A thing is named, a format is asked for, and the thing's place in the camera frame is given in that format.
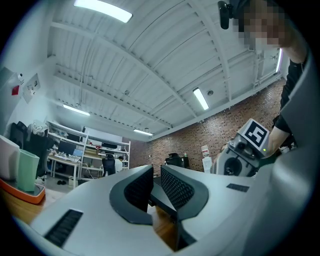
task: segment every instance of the white wall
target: white wall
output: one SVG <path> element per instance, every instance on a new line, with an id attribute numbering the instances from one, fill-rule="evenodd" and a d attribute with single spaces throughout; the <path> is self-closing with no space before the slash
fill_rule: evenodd
<path id="1" fill-rule="evenodd" d="M 6 43 L 0 68 L 22 73 L 25 82 L 47 58 L 52 1 L 39 1 L 20 21 Z"/>
<path id="2" fill-rule="evenodd" d="M 31 101 L 27 103 L 21 97 L 19 103 L 12 112 L 9 121 L 7 122 L 7 129 L 5 136 L 8 136 L 10 125 L 19 121 L 26 126 L 30 125 L 34 120 L 44 122 L 45 120 L 52 120 L 54 118 L 52 111 L 52 104 L 46 98 L 48 88 L 53 86 L 53 72 L 56 64 L 56 58 L 48 58 L 42 65 L 34 70 L 34 74 L 38 75 L 40 89 L 32 97 Z"/>
<path id="3" fill-rule="evenodd" d="M 110 134 L 104 131 L 92 129 L 90 127 L 85 127 L 85 133 L 100 139 L 104 139 L 107 141 L 113 141 L 113 142 L 122 142 L 122 136 Z"/>
<path id="4" fill-rule="evenodd" d="M 18 121 L 26 126 L 35 119 L 44 121 L 52 117 L 51 106 L 45 95 L 53 86 L 53 73 L 56 58 L 47 58 L 47 45 L 50 22 L 53 15 L 51 0 L 39 1 L 26 14 L 12 33 L 0 58 L 0 69 L 3 67 L 22 74 L 24 84 L 19 88 L 22 94 L 23 86 L 35 75 L 38 75 L 40 89 L 29 104 L 21 97 L 8 121 L 5 135 L 8 136 L 10 124 Z"/>

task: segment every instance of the black sleeve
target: black sleeve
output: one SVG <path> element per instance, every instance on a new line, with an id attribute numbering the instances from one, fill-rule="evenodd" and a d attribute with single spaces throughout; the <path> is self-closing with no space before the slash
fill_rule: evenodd
<path id="1" fill-rule="evenodd" d="M 305 67 L 306 61 L 304 63 L 297 64 L 297 63 L 294 63 L 290 60 L 290 65 L 288 68 L 288 75 L 286 76 L 286 83 L 283 86 L 283 90 L 281 93 L 280 110 L 289 101 L 289 95 L 291 94 L 291 92 L 295 88 L 301 74 L 303 73 L 303 69 Z M 277 127 L 278 129 L 286 132 L 286 133 L 291 134 L 291 130 L 288 127 L 285 119 L 283 118 L 283 116 L 281 114 L 279 115 L 279 118 L 275 122 L 274 126 Z"/>

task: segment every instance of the brick wall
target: brick wall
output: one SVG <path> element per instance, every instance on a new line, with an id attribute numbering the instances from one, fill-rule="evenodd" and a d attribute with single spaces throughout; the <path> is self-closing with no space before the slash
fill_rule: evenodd
<path id="1" fill-rule="evenodd" d="M 201 146 L 207 145 L 214 158 L 250 118 L 271 131 L 273 118 L 279 114 L 284 84 L 285 80 L 275 82 L 230 109 L 207 118 L 202 124 L 195 123 L 150 142 L 131 141 L 130 168 L 153 164 L 154 172 L 160 174 L 160 165 L 169 153 L 183 156 L 186 152 L 191 169 L 203 172 Z"/>

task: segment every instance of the computer monitor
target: computer monitor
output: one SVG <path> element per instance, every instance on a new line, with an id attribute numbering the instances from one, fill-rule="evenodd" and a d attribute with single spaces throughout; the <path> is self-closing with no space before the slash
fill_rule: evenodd
<path id="1" fill-rule="evenodd" d="M 59 152 L 63 152 L 66 155 L 73 155 L 75 149 L 76 149 L 76 145 L 75 144 L 72 144 L 72 143 L 69 143 L 69 142 L 61 140 L 60 144 L 59 144 L 58 151 Z"/>

